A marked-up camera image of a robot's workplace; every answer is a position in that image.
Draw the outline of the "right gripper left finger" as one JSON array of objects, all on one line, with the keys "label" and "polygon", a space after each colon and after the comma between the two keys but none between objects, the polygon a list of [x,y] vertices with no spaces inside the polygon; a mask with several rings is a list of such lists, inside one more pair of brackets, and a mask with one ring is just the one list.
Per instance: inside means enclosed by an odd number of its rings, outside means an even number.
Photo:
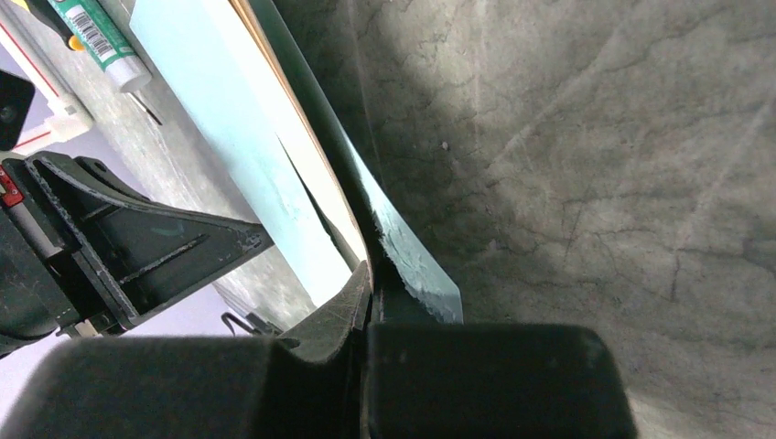
[{"label": "right gripper left finger", "polygon": [[372,276],[278,337],[99,337],[60,345],[4,438],[359,438]]}]

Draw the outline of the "light blue envelope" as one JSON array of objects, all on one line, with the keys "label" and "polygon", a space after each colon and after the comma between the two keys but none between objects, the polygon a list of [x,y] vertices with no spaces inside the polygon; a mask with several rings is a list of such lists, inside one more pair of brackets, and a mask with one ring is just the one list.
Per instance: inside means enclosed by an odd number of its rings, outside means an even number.
[{"label": "light blue envelope", "polygon": [[[265,261],[292,284],[288,298],[253,288],[259,262],[220,279],[224,296],[242,311],[290,327],[327,303],[355,269],[343,260],[268,116],[246,92],[246,76],[226,51],[225,37],[205,15],[205,1],[138,1],[129,26],[178,98],[210,150],[275,245]],[[334,113],[275,4],[248,1],[258,14],[357,220],[367,250],[384,251],[409,294],[436,319],[463,319],[460,291],[417,238],[364,164]]]}]

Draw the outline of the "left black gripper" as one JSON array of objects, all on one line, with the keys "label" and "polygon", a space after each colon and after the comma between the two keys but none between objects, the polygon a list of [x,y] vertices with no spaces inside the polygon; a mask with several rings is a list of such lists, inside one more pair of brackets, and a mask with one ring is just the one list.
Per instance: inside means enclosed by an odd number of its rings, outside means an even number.
[{"label": "left black gripper", "polygon": [[93,158],[3,163],[1,355],[84,321],[122,334],[272,244],[261,224],[155,202]]}]

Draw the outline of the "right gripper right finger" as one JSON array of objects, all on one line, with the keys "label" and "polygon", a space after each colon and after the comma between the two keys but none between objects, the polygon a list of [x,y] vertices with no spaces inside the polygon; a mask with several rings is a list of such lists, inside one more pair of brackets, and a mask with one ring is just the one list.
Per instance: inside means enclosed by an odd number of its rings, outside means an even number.
[{"label": "right gripper right finger", "polygon": [[365,438],[634,438],[614,356],[589,327],[444,324],[371,247]]}]

